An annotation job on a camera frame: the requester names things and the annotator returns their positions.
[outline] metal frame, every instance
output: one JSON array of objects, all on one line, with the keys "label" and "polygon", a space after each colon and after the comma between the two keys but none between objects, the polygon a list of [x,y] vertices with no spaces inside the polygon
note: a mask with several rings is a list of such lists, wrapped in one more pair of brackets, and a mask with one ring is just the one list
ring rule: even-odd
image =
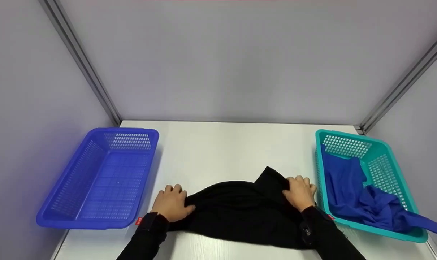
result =
[{"label": "metal frame", "polygon": [[408,73],[390,89],[376,107],[362,121],[359,128],[366,134],[392,108],[393,105],[408,91],[408,89],[424,74],[437,59],[437,41],[408,71]]},{"label": "metal frame", "polygon": [[88,59],[88,56],[82,47],[82,43],[78,39],[77,34],[75,33],[75,30],[59,0],[39,0],[39,2],[55,27],[57,33],[68,48],[70,54],[73,56],[96,97],[100,101],[100,104],[103,106],[103,109],[108,114],[111,122],[114,126],[121,125],[121,116],[110,99],[100,77]]},{"label": "metal frame", "polygon": [[[110,99],[103,83],[86,55],[81,41],[78,39],[75,30],[67,17],[64,8],[59,0],[39,0],[45,13],[50,18],[53,26],[65,43],[82,74],[108,114],[112,123],[119,126],[122,118],[114,103]],[[361,135],[367,134],[372,127],[392,108],[393,105],[405,94],[406,91],[424,74],[424,72],[437,59],[437,41],[420,58],[420,60],[400,79],[398,84],[387,92],[377,103],[374,109],[358,126],[357,132]]]}]

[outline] table surface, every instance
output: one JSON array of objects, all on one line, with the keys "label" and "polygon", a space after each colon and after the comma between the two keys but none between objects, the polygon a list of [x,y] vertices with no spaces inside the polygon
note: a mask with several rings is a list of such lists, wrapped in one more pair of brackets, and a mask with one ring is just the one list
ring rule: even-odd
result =
[{"label": "table surface", "polygon": [[[265,166],[283,176],[315,179],[315,132],[318,129],[356,134],[351,125],[286,125],[261,123],[124,121],[121,127],[159,132],[154,162],[139,215],[154,203],[160,189],[180,183],[189,194],[223,181],[255,181]],[[125,229],[68,232],[56,260],[115,260],[136,226]],[[436,259],[428,244],[404,242],[340,227],[369,260]],[[320,259],[314,250],[252,245],[186,232],[170,232],[157,260]]]}]

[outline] person's left hand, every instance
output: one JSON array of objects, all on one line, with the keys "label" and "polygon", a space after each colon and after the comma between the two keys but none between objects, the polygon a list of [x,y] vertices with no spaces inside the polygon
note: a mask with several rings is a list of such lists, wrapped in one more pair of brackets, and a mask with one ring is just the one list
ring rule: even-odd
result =
[{"label": "person's left hand", "polygon": [[185,207],[186,196],[187,192],[182,190],[180,184],[176,184],[175,187],[167,185],[164,191],[157,194],[151,212],[163,215],[169,222],[184,219],[196,208],[194,205]]}]

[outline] black shirt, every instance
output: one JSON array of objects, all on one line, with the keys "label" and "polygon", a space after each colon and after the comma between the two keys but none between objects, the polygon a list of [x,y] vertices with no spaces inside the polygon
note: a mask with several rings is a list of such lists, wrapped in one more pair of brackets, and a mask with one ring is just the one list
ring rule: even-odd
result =
[{"label": "black shirt", "polygon": [[[131,241],[122,251],[118,260],[152,260],[158,250],[159,245],[166,237],[169,223],[158,215],[160,221],[153,222],[150,230],[136,230]],[[327,220],[315,207],[309,207],[302,211],[303,224],[308,227],[307,242],[321,256],[323,260],[365,260],[363,255],[350,243],[345,235],[337,229],[336,225]]]}]

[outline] plastic basket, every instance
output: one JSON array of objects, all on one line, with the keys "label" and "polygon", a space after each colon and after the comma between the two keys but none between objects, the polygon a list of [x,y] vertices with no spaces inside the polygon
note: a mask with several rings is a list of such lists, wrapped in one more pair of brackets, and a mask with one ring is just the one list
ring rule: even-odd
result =
[{"label": "plastic basket", "polygon": [[91,130],[39,210],[37,224],[61,229],[130,225],[139,211],[158,139],[152,129]]},{"label": "plastic basket", "polygon": [[321,145],[326,146],[326,152],[342,158],[358,157],[367,181],[364,186],[373,184],[390,194],[399,197],[403,207],[411,212],[418,213],[416,204],[411,196],[410,190],[402,176],[397,160],[389,145],[382,140],[369,138],[363,135],[352,135],[329,130],[318,130],[316,132],[316,167],[318,171],[318,202],[323,210],[334,217],[334,221],[354,229],[364,230],[385,237],[392,237],[405,241],[424,243],[428,239],[425,229],[415,227],[408,234],[397,233],[377,227],[360,224],[339,218],[331,213],[326,193],[326,181],[324,176],[323,159],[321,156]]}]

